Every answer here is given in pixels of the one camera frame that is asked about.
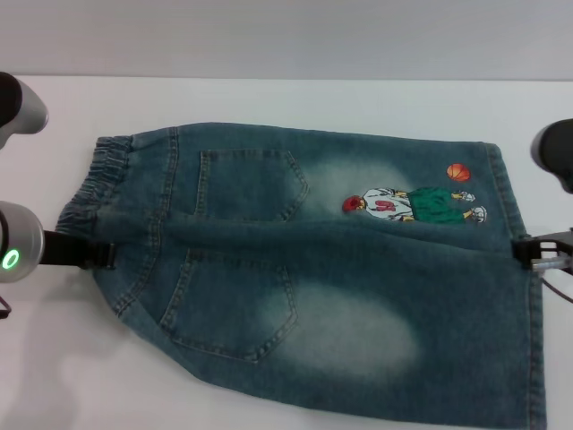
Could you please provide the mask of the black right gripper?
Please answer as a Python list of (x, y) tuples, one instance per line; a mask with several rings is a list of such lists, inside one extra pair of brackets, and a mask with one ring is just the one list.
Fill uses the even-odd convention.
[(572, 273), (572, 228), (513, 241), (511, 248), (513, 256), (520, 263), (531, 263), (533, 271), (559, 270)]

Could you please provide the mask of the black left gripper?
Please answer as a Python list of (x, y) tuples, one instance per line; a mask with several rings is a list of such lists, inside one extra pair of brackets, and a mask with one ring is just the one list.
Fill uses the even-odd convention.
[(89, 242), (55, 231), (44, 232), (43, 265), (113, 270), (115, 254), (115, 244)]

